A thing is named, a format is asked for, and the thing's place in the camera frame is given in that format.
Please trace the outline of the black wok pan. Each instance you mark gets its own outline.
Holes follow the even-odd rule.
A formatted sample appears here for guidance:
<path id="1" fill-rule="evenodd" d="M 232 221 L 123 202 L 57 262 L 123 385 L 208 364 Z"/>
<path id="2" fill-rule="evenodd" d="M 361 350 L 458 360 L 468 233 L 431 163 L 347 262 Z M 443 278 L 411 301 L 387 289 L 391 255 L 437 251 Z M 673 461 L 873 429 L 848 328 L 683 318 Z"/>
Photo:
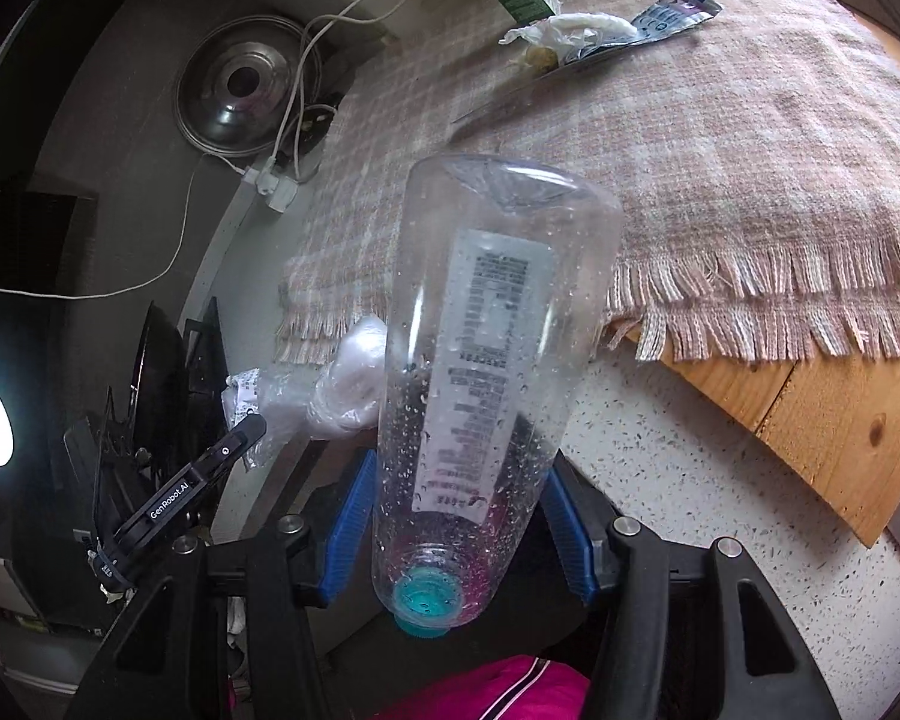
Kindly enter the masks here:
<path id="1" fill-rule="evenodd" d="M 110 538 L 183 466 L 226 432 L 227 361 L 217 304 L 176 328 L 149 305 L 131 372 L 128 410 L 107 403 L 98 433 L 94 538 Z"/>

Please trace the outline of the steel pot lid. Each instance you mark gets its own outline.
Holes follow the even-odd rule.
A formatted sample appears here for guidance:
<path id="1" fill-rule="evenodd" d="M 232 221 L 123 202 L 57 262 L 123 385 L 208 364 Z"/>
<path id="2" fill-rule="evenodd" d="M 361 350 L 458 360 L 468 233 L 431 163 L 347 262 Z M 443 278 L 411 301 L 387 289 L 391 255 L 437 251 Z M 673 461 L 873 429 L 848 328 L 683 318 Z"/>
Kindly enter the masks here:
<path id="1" fill-rule="evenodd" d="M 208 154 L 246 158 L 272 148 L 299 83 L 307 104 L 322 89 L 322 57 L 307 54 L 301 25 L 278 15 L 250 15 L 208 32 L 178 73 L 173 114 L 183 138 Z"/>

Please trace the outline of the white power strip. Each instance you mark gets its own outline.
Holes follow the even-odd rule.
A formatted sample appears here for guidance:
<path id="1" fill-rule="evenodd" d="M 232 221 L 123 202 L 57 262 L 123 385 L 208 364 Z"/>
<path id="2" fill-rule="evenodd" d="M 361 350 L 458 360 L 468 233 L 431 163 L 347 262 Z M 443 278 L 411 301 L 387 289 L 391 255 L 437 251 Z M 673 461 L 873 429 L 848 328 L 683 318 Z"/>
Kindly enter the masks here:
<path id="1" fill-rule="evenodd" d="M 276 163 L 264 160 L 259 166 L 250 166 L 242 174 L 242 181 L 248 184 L 269 210 L 284 215 L 297 199 L 301 186 Z"/>

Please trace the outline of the wooden board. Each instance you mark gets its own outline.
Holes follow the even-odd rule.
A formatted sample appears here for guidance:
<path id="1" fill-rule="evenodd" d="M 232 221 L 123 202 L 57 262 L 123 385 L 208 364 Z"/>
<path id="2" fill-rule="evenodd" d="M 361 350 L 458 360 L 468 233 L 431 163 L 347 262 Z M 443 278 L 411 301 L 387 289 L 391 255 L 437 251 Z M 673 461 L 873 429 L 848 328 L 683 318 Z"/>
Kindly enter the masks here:
<path id="1" fill-rule="evenodd" d="M 738 0 L 624 67 L 639 353 L 782 366 L 759 439 L 873 543 L 900 503 L 900 66 L 836 0 Z"/>

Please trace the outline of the pink plaid cloth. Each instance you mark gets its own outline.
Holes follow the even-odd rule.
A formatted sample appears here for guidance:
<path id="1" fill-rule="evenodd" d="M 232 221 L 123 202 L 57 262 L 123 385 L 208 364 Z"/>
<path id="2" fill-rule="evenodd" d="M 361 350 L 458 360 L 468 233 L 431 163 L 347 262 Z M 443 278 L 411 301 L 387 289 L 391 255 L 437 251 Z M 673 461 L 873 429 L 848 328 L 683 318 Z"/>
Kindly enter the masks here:
<path id="1" fill-rule="evenodd" d="M 712 25 L 738 0 L 717 2 L 724 11 L 715 20 L 681 36 Z M 279 359 L 320 362 L 359 317 L 388 310 L 404 186 L 411 166 L 429 154 L 499 153 L 560 167 L 612 190 L 624 213 L 616 98 L 624 67 L 645 47 L 549 106 L 453 130 L 460 115 L 525 85 L 500 42 L 504 29 L 491 0 L 463 0 L 441 25 L 357 70 L 326 137 L 304 242 L 284 268 L 284 317 L 274 340 Z M 626 213 L 608 294 L 611 322 L 627 322 L 611 314 L 625 237 Z"/>

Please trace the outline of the black dish with scraps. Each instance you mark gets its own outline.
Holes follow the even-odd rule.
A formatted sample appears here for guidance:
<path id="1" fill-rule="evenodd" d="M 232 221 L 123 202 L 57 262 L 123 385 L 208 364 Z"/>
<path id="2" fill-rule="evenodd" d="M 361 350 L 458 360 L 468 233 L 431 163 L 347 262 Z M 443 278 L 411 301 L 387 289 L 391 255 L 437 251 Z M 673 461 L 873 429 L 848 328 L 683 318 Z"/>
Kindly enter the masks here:
<path id="1" fill-rule="evenodd" d="M 317 176 L 320 160 L 311 160 L 308 155 L 322 144 L 342 100 L 341 93 L 327 94 L 316 103 L 307 104 L 301 114 L 295 115 L 290 122 L 287 156 L 289 165 L 294 167 L 295 179 L 301 184 Z"/>

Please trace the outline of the clear plastic water bottle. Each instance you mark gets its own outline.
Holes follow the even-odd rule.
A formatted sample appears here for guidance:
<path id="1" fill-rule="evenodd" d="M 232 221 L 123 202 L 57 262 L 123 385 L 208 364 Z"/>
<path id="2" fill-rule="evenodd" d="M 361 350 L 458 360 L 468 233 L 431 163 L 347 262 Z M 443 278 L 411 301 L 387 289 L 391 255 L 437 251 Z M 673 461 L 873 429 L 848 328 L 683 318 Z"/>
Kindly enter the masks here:
<path id="1" fill-rule="evenodd" d="M 437 154 L 409 172 L 380 406 L 372 582 L 408 634 L 486 610 L 608 318 L 622 208 L 570 172 Z"/>

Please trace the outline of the ginger piece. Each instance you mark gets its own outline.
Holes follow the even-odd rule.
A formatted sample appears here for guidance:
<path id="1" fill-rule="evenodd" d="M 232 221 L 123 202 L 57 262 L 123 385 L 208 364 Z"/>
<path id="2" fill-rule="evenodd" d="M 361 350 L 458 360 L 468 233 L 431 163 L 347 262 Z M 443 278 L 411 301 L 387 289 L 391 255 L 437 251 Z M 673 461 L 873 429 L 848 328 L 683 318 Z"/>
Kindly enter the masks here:
<path id="1" fill-rule="evenodd" d="M 544 73 L 549 73 L 559 67 L 559 57 L 549 47 L 530 46 L 518 57 L 518 66 L 523 75 L 544 75 Z"/>

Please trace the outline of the clear plastic bag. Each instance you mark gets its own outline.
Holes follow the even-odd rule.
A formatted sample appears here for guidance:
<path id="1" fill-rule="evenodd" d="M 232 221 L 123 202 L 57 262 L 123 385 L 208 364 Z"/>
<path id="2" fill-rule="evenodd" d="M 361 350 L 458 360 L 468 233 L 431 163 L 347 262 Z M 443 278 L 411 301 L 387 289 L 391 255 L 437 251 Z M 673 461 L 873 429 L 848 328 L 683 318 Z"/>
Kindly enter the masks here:
<path id="1" fill-rule="evenodd" d="M 266 421 L 265 435 L 245 455 L 245 468 L 269 465 L 295 436 L 345 439 L 374 427 L 385 390 L 385 349 L 385 322 L 368 316 L 325 366 L 273 364 L 230 374 L 221 395 L 227 426 L 250 415 Z"/>

